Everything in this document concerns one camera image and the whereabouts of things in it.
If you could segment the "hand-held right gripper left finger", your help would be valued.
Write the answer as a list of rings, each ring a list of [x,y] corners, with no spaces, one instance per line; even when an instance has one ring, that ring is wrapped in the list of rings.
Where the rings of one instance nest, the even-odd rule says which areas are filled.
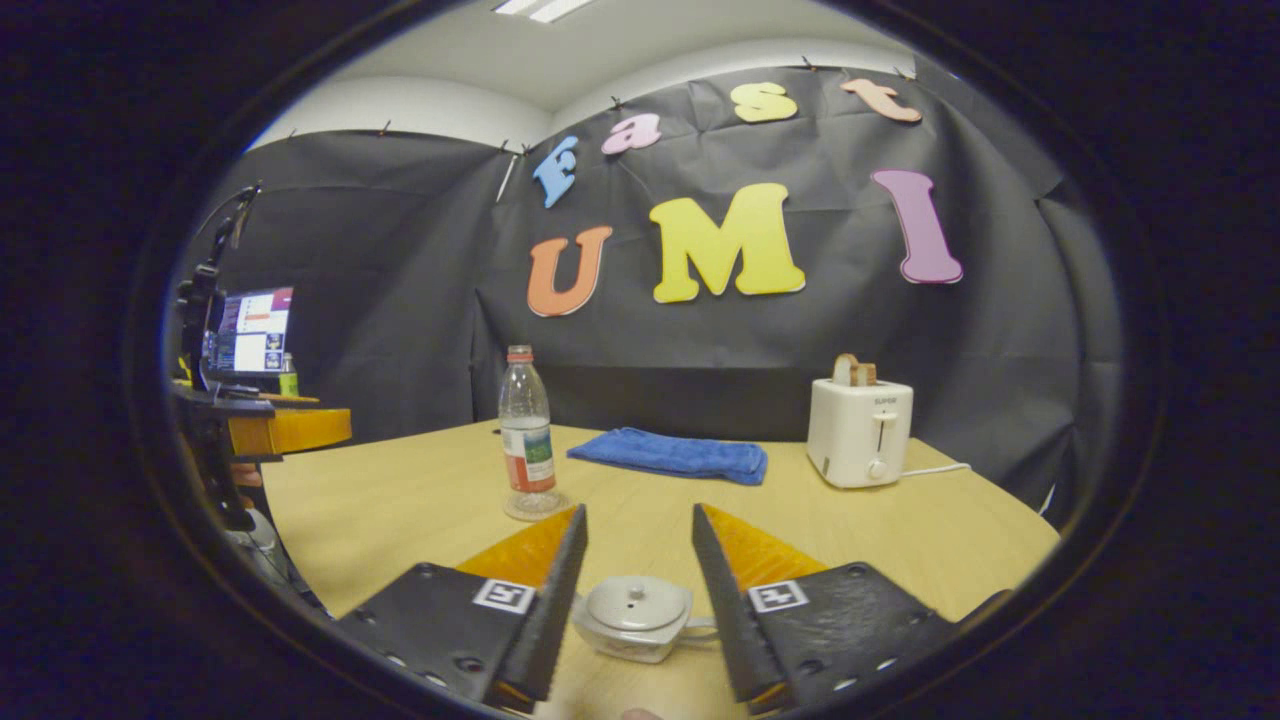
[[[417,562],[335,625],[422,685],[530,714],[549,697],[586,547],[579,503],[454,568]]]

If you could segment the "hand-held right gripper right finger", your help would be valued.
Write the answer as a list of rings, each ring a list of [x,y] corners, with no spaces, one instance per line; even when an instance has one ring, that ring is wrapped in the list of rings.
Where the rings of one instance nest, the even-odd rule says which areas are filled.
[[[957,633],[870,564],[826,566],[709,503],[692,510],[692,547],[730,684],[753,714],[864,694]]]

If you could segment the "white teacup lid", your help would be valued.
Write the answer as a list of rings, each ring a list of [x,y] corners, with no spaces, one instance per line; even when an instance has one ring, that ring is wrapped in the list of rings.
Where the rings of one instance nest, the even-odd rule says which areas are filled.
[[[618,632],[671,626],[691,605],[691,591],[657,577],[609,577],[586,596],[590,618]]]

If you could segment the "white ceramic teacup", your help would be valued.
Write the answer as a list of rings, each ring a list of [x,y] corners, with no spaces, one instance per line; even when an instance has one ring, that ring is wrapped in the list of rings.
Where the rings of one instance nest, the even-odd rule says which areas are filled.
[[[682,615],[658,630],[627,632],[605,625],[588,610],[588,598],[577,594],[570,615],[579,637],[598,653],[639,664],[660,664],[678,647],[705,648],[719,639],[712,618],[694,618],[686,602]]]

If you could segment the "round coaster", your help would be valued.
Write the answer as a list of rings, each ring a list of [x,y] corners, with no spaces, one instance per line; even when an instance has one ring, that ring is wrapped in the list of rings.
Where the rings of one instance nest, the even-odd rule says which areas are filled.
[[[571,502],[557,491],[520,492],[511,491],[504,501],[503,511],[518,521],[536,523],[563,512]]]

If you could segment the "clear plastic water bottle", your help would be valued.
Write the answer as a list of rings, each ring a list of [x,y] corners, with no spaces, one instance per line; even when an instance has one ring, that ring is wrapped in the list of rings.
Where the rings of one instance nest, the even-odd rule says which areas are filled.
[[[499,392],[499,430],[509,489],[556,491],[556,461],[550,439],[550,405],[534,366],[529,345],[507,348]]]

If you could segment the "computer monitor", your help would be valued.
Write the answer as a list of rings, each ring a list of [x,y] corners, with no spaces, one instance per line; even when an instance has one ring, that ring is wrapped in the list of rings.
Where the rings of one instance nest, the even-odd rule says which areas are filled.
[[[207,351],[211,370],[237,375],[285,370],[291,286],[227,296]]]

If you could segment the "black backdrop cloth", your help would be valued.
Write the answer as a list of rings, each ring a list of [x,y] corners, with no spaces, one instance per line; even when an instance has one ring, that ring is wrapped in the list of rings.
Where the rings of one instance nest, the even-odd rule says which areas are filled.
[[[777,183],[800,290],[654,299],[653,208],[719,227]],[[531,345],[556,423],[800,441],[841,352],[915,391],[913,434],[1061,527],[1121,425],[1129,365],[1106,237],[1078,182],[937,67],[918,79],[751,68],[660,88],[515,158],[333,131],[247,151],[261,184],[228,293],[291,287],[302,391],[358,443],[497,415]]]

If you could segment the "blue towel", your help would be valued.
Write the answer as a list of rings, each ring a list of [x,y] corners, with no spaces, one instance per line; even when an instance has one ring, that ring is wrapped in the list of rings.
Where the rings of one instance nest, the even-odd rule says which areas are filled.
[[[568,457],[635,471],[760,486],[769,459],[751,442],[662,436],[631,427],[608,430],[567,451]]]

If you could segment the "white toaster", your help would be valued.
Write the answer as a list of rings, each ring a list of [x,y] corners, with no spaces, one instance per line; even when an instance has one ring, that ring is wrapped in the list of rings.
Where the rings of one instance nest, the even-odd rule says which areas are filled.
[[[806,455],[819,475],[842,489],[895,483],[905,464],[913,401],[914,388],[905,384],[813,380]]]

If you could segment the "ceiling light panel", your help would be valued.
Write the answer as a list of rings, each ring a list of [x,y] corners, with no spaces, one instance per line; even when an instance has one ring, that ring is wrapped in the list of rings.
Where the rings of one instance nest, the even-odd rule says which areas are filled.
[[[589,6],[595,0],[503,0],[492,9],[497,15],[524,17],[550,24]]]

